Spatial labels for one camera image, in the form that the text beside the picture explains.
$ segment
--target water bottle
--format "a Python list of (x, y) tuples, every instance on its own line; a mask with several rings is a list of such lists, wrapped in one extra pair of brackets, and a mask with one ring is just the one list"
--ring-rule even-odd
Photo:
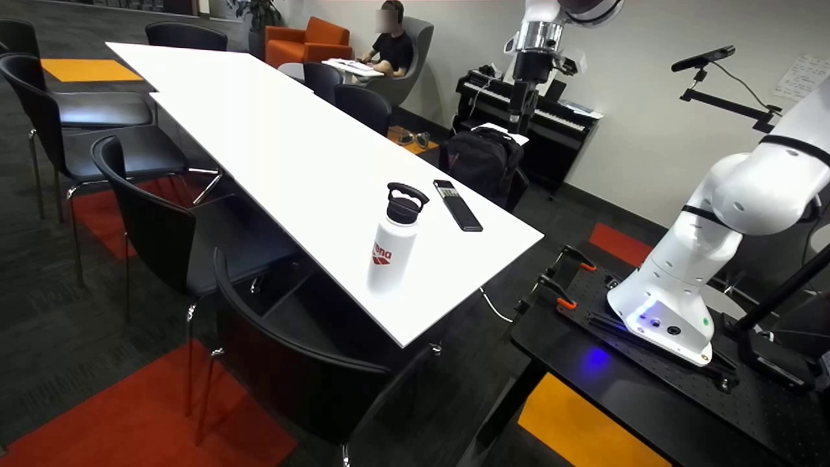
[(367, 285), (374, 292), (392, 292), (401, 280), (426, 204), (427, 198), (419, 189), (400, 182), (388, 185), (387, 215), (370, 253)]

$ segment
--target white wall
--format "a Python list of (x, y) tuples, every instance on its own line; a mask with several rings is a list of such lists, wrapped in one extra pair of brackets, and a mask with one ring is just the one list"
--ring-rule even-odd
[[(364, 56), (380, 31), (380, 0), (278, 0), (287, 25), (321, 15), (353, 31)], [(456, 82), (483, 63), (501, 71), (504, 43), (515, 31), (522, 0), (404, 0), (406, 13), (434, 22), (427, 67), (404, 106), (449, 126)], [(565, 100), (598, 109), (604, 119), (567, 182), (655, 224), (671, 224), (706, 170), (725, 154), (749, 152), (760, 132), (749, 119), (680, 95), (692, 71), (670, 73), (675, 60), (734, 45), (723, 65), (773, 105), (784, 73), (803, 56), (830, 58), (828, 0), (624, 0), (596, 28), (567, 28), (563, 48), (585, 60)], [(711, 67), (699, 91), (753, 105), (740, 83)]]

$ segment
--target orange chair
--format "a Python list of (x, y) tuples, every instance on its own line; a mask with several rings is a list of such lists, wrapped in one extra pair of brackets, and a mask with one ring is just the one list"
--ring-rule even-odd
[(265, 63), (278, 67), (283, 63), (321, 63), (326, 58), (353, 58), (348, 34), (348, 28), (321, 22), (316, 15), (309, 19), (307, 31), (266, 27)]

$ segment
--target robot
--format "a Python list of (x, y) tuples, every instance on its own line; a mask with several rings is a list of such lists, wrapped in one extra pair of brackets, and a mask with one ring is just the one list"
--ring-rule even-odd
[(622, 0), (524, 0), (524, 19), (513, 51), (513, 95), (511, 95), (511, 132), (526, 135), (537, 109), (537, 86), (546, 83), (552, 71), (576, 73), (576, 63), (557, 52), (565, 25), (596, 27), (615, 15)]
[(699, 289), (742, 237), (792, 230), (830, 182), (830, 78), (781, 117), (753, 154), (711, 166), (645, 263), (606, 294), (627, 332), (692, 364), (712, 359)]

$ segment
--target phone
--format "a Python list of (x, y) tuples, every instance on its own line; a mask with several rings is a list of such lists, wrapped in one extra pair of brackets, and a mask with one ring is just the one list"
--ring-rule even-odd
[(460, 224), (461, 231), (485, 231), (483, 224), (475, 218), (465, 198), (456, 193), (456, 188), (449, 179), (435, 179), (434, 182), (447, 210), (452, 218)]

